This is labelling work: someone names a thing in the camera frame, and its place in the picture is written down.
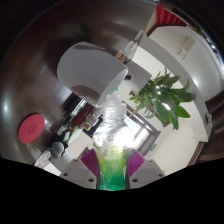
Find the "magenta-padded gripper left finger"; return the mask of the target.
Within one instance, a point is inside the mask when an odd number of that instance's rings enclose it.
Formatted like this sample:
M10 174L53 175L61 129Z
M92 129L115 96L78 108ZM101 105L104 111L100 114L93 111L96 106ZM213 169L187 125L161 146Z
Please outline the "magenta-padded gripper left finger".
M80 159L72 159L61 173L61 177L84 188L96 189L99 179L99 163L93 149Z

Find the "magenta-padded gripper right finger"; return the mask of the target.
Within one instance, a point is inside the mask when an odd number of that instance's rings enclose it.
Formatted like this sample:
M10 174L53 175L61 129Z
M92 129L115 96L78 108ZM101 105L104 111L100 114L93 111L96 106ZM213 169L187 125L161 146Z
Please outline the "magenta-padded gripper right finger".
M165 176L153 160L147 160L137 150L132 150L126 164L126 188L136 189L157 181Z

